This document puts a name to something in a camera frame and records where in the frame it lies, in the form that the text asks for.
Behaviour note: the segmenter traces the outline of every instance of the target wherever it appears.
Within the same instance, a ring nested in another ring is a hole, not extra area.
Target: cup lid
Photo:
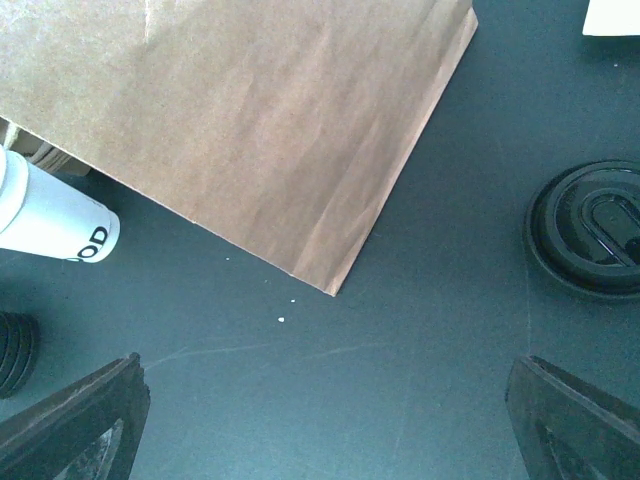
[[[640,297],[640,164],[563,172],[534,199],[527,228],[556,278],[596,296]]]

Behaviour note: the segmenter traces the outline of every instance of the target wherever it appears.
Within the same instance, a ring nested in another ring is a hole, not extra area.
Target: scratch
[[[516,459],[518,458],[518,449],[513,453],[513,457],[511,457],[511,464],[509,465],[509,470],[507,471],[507,480],[511,480],[513,476],[513,468],[516,466]]]
[[[376,347],[385,347],[386,343],[365,343],[363,345],[356,345],[355,347],[342,347],[342,348],[334,348],[333,350],[328,350],[326,352],[316,353],[314,355],[309,355],[304,357],[304,360],[311,360],[316,358],[325,358],[330,357],[332,355],[340,355],[342,353],[355,352],[356,350],[360,350],[362,348],[376,348]]]
[[[156,360],[155,362],[150,363],[149,365],[144,366],[145,372],[148,372],[154,367],[161,365],[169,360],[177,360],[179,358],[185,357],[193,357],[198,355],[210,355],[213,353],[232,353],[232,352],[241,352],[244,350],[255,350],[257,348],[265,348],[273,345],[272,343],[260,343],[257,345],[247,345],[243,347],[228,347],[228,348],[211,348],[207,350],[192,350],[190,352],[185,352],[187,347],[181,348],[177,352],[172,353],[171,355],[167,355],[164,358]]]
[[[591,142],[583,149],[583,151],[585,152],[584,154],[585,158],[591,157],[593,155],[594,151],[598,146],[598,141],[600,140],[600,137],[602,137],[603,133],[608,132],[609,129],[611,128],[611,125],[613,125],[613,123],[615,122],[617,118],[616,114],[618,113],[618,109],[621,104],[621,98],[622,98],[621,95],[616,95],[615,100],[611,104],[612,105],[611,116],[604,120],[600,119],[599,121],[600,128],[598,129],[595,135],[591,136]]]
[[[160,466],[160,468],[158,469],[159,473],[164,473],[171,466],[173,466],[175,461],[180,458],[179,453],[182,453],[187,443],[191,441],[192,437],[193,437],[193,429],[187,429],[187,432],[185,433],[184,437],[182,438],[182,441],[180,442],[180,445],[176,447],[176,442],[175,441],[173,442],[172,450],[174,454],[170,455],[169,458],[164,462],[164,464]]]
[[[7,260],[5,260],[4,262],[0,263],[0,268],[8,267],[12,263],[15,263],[17,260],[20,260],[21,258],[22,258],[22,254],[16,253],[12,257],[10,257]]]
[[[271,461],[273,462],[273,469],[278,475],[278,479],[282,480],[282,475],[280,475],[280,472],[278,471],[279,462],[276,459],[276,453],[277,453],[276,445],[273,439],[271,438],[271,433],[268,431],[268,429],[265,429],[265,441],[267,443],[267,451],[269,452],[269,455],[271,456]]]
[[[293,338],[295,337],[294,334],[291,333],[283,333],[280,335],[270,335],[269,336],[269,340],[284,340],[284,339],[289,339],[289,338]],[[202,343],[206,343],[206,342],[211,342],[211,343],[215,343],[215,342],[222,342],[222,341],[228,341],[228,340],[244,340],[244,341],[257,341],[258,339],[256,338],[255,335],[248,335],[248,334],[241,334],[241,335],[210,335],[207,337],[202,337],[202,338],[198,338],[196,340],[197,344],[202,344]]]
[[[498,137],[495,137],[495,141],[496,141],[496,146],[498,147],[498,159],[500,160],[500,163],[502,164],[502,168],[505,168],[505,162],[504,162],[504,158],[505,158],[505,154],[504,154],[504,148],[502,147],[502,142],[500,141],[500,139]],[[513,207],[513,211],[514,214],[517,214],[518,212],[518,203],[516,201],[516,193],[513,190],[513,186],[511,185],[511,183],[507,182],[507,188],[509,189],[509,193],[511,196],[511,206]],[[531,285],[530,285],[530,281],[529,281],[529,262],[527,261],[527,247],[524,244],[524,238],[522,238],[522,235],[519,236],[520,238],[520,249],[522,251],[522,261],[524,264],[524,287],[525,287],[525,298],[526,298],[526,320],[527,320],[527,354],[530,355],[531,354],[531,344],[532,344],[532,337],[533,337],[533,327],[532,327],[532,318],[531,318]]]
[[[411,391],[412,380],[413,372],[410,371],[407,375],[407,386],[404,389],[404,398],[402,400],[402,416],[400,417],[400,426],[398,427],[396,443],[393,446],[393,455],[391,456],[392,462],[395,462],[398,457],[398,450],[400,449],[400,443],[402,442],[402,437],[404,437],[404,429],[407,425],[407,410],[409,410],[409,393]]]
[[[151,28],[151,0],[144,0],[144,43],[149,43]]]
[[[235,433],[216,432],[214,435],[218,435],[218,436],[223,437],[223,438],[227,437],[227,438],[230,438],[232,440],[239,441],[243,445],[250,445],[252,443],[254,445],[258,444],[257,441],[255,440],[255,438],[249,438],[249,437],[245,437],[243,435],[238,435],[238,434],[235,434]],[[271,449],[272,450],[271,453],[273,455],[276,455],[281,461],[285,461],[287,463],[292,463],[292,464],[296,464],[298,466],[305,467],[305,468],[307,468],[309,470],[313,470],[315,472],[322,473],[323,475],[325,475],[325,476],[327,476],[329,478],[332,478],[332,479],[333,478],[337,478],[333,473],[328,472],[327,470],[324,470],[323,468],[317,467],[317,466],[315,466],[315,465],[303,460],[298,455],[294,456],[294,455],[291,455],[291,454],[283,451],[282,449],[280,449],[276,445],[274,445],[272,442],[271,442],[271,445],[267,445],[266,447],[267,447],[267,449]],[[351,477],[341,477],[341,478],[344,478],[346,480],[354,480]]]

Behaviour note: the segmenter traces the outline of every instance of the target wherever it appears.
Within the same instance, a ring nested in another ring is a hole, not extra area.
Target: black plastic object
[[[33,371],[40,333],[30,315],[0,312],[0,335],[0,398],[9,398]]]
[[[0,424],[0,479],[128,479],[149,404],[139,355],[102,367]]]
[[[507,409],[531,480],[638,480],[640,411],[540,358],[515,361]]]
[[[524,237],[536,262],[574,292],[640,299],[640,164],[563,172],[534,196]]]

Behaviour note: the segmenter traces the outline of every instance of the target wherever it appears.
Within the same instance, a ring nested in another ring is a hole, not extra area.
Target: white paper cup
[[[107,207],[0,147],[0,248],[95,263],[119,234]]]

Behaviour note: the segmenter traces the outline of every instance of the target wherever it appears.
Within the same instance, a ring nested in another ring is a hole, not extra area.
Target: black table surface
[[[65,179],[118,212],[121,238],[96,265],[0,252],[2,309],[43,338],[0,418],[137,351],[151,410],[134,479],[524,480],[504,405],[516,356],[640,406],[639,306],[571,297],[521,240],[556,173],[640,160],[640,42],[583,37],[587,4],[476,2],[335,299],[106,177]]]

